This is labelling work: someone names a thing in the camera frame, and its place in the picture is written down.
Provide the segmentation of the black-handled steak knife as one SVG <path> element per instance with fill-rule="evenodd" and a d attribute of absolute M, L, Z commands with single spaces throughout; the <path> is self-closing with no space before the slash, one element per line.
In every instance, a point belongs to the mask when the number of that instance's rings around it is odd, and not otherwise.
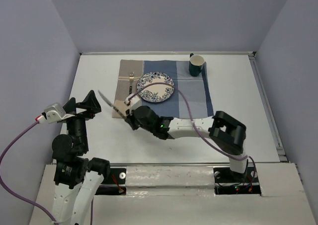
<path fill-rule="evenodd" d="M 100 97 L 102 98 L 102 100 L 109 106 L 111 107 L 121 118 L 123 118 L 124 120 L 126 119 L 126 116 L 113 104 L 111 103 L 111 101 L 109 99 L 106 98 L 106 96 L 100 91 L 98 90 L 98 94 L 100 95 Z"/>

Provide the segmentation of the blue floral plate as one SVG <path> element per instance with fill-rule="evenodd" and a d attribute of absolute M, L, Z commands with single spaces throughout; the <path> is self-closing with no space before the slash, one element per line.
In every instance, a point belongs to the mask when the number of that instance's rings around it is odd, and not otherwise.
<path fill-rule="evenodd" d="M 173 79 L 165 73 L 151 72 L 144 74 L 137 82 L 140 98 L 150 103 L 168 100 L 174 92 Z"/>

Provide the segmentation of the black-handled fork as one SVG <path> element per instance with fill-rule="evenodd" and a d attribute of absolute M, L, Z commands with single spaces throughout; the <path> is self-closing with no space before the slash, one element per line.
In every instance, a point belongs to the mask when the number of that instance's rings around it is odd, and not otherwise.
<path fill-rule="evenodd" d="M 131 73 L 129 74 L 129 95 L 132 94 L 133 82 L 134 82 L 134 73 L 131 72 Z"/>

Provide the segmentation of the blue patchwork cloth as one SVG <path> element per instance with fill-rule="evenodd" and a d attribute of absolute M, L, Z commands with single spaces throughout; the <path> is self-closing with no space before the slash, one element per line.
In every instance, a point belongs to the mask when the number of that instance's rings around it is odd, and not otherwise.
<path fill-rule="evenodd" d="M 189 61 L 121 60 L 114 100 L 120 112 L 128 108 L 125 99 L 139 89 L 139 105 L 160 116 L 198 119 L 214 115 L 206 66 L 198 76 L 191 76 Z"/>

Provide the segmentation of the green mug white inside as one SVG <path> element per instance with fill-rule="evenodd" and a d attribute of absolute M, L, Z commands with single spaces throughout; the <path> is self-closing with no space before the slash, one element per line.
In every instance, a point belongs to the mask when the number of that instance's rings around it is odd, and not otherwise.
<path fill-rule="evenodd" d="M 189 58 L 189 68 L 188 68 L 190 75 L 198 76 L 201 73 L 204 64 L 205 64 L 205 60 L 202 56 L 191 53 Z"/>

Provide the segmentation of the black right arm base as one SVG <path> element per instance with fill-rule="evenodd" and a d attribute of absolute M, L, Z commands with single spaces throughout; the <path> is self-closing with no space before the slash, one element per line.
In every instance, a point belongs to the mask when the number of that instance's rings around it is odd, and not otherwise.
<path fill-rule="evenodd" d="M 243 174 L 233 172 L 229 167 L 215 167 L 214 180 L 216 195 L 261 194 L 255 164 L 248 164 Z"/>

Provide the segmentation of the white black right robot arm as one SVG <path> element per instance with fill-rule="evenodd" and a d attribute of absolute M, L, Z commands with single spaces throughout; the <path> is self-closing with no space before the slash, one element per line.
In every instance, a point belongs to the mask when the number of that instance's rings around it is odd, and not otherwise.
<path fill-rule="evenodd" d="M 233 181 L 241 181 L 247 175 L 246 126 L 223 111 L 217 111 L 213 117 L 191 120 L 158 116 L 150 107 L 140 106 L 126 110 L 125 121 L 133 130 L 142 128 L 161 140 L 209 138 L 217 145 L 209 146 L 229 158 L 229 176 Z"/>

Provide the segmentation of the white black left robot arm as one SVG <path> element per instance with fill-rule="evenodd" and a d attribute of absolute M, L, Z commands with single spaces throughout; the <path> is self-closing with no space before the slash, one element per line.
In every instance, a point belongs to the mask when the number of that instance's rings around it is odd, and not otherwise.
<path fill-rule="evenodd" d="M 71 98 L 64 106 L 66 134 L 52 142 L 56 161 L 55 195 L 52 214 L 54 224 L 81 225 L 101 183 L 110 177 L 110 162 L 101 158 L 83 158 L 88 151 L 86 122 L 101 112 L 91 90 L 82 102 Z"/>

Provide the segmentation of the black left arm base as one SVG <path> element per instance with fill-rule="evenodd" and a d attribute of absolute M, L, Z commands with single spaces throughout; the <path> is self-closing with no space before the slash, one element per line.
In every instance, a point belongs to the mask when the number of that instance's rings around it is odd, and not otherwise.
<path fill-rule="evenodd" d="M 110 168 L 110 175 L 104 179 L 95 195 L 121 196 L 126 195 L 127 170 L 123 167 Z"/>

